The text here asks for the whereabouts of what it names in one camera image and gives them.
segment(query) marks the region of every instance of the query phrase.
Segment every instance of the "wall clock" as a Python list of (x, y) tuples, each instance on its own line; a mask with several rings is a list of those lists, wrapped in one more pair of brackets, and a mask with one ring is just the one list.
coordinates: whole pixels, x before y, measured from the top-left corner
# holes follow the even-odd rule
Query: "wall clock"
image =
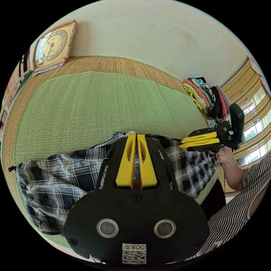
[(38, 39), (32, 59), (34, 72), (59, 66), (69, 59), (76, 26), (76, 20), (63, 23)]

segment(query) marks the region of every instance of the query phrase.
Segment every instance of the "black and white plaid cloth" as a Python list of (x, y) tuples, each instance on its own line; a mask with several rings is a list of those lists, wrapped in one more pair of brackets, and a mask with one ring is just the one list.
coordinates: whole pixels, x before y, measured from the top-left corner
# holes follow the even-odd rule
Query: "black and white plaid cloth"
[[(43, 161), (26, 160), (17, 165), (17, 182), (31, 222), (44, 234), (62, 235), (74, 203), (95, 190), (100, 167), (110, 145), (128, 134), (136, 132), (116, 132), (107, 142), (89, 149), (52, 155)], [(196, 199), (215, 172), (215, 158), (207, 152), (181, 150), (178, 147), (181, 142), (179, 139), (154, 134), (145, 137), (161, 143), (172, 162), (178, 190)], [(137, 148), (135, 179), (140, 179)]]

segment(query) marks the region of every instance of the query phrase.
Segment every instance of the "clock face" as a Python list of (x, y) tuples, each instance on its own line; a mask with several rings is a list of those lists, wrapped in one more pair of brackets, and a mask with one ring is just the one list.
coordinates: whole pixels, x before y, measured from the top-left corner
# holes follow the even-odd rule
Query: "clock face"
[(41, 39), (36, 50), (36, 67), (54, 60), (65, 48), (67, 37), (65, 30), (56, 30)]

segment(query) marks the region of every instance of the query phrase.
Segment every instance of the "striped shirt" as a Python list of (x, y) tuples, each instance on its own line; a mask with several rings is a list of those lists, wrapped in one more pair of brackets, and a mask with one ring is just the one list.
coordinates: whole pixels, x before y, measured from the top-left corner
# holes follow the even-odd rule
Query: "striped shirt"
[(249, 221), (249, 209), (256, 196), (271, 180), (271, 151), (262, 160), (244, 170), (243, 191), (209, 220), (210, 235), (192, 259), (223, 245), (233, 238)]

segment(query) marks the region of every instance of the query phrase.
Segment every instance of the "screw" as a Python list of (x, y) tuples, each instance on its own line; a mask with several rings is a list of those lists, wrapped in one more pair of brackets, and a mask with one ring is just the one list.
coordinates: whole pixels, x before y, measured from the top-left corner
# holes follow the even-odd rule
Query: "screw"
[(77, 241), (76, 241), (74, 238), (70, 238), (70, 243), (71, 243), (73, 246), (77, 246)]
[(202, 243), (203, 243), (203, 240), (201, 240), (201, 239), (197, 240), (195, 242), (195, 247), (197, 247), (197, 248), (200, 247), (202, 245)]
[(134, 195), (132, 196), (132, 200), (135, 201), (135, 202), (140, 201), (140, 200), (141, 200), (141, 195), (139, 195), (139, 194), (134, 194)]

